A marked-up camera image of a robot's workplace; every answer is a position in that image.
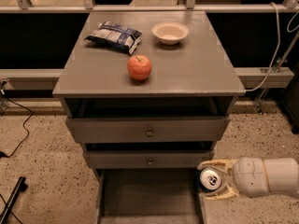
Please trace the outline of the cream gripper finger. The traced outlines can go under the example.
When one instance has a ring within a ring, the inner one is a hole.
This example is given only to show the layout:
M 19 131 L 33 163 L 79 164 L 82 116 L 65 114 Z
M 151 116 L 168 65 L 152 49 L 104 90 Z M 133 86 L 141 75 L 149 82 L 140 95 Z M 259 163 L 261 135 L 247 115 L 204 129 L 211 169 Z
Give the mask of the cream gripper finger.
M 208 201 L 223 201 L 239 196 L 239 191 L 235 186 L 225 183 L 219 189 L 212 192 L 199 192 L 199 196 Z
M 232 160 L 210 160 L 210 161 L 202 161 L 198 166 L 197 170 L 202 171 L 206 168 L 212 168 L 216 171 L 230 175 L 233 170 L 233 166 L 238 162 L 238 159 Z

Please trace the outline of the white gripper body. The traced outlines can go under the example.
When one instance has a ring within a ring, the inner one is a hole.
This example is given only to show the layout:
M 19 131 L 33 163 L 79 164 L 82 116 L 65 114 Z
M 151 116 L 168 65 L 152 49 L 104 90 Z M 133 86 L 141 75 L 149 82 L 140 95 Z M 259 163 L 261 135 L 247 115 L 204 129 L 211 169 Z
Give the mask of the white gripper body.
M 269 194 L 264 163 L 259 158 L 244 157 L 233 165 L 233 181 L 238 190 L 250 197 L 261 197 Z

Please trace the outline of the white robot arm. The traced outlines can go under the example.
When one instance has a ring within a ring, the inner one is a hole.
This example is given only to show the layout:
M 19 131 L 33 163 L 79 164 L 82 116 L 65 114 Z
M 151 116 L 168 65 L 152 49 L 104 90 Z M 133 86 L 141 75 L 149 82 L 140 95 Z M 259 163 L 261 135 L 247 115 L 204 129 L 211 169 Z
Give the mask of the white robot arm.
M 203 161 L 195 176 L 197 193 L 206 200 L 271 194 L 299 198 L 299 165 L 293 158 Z

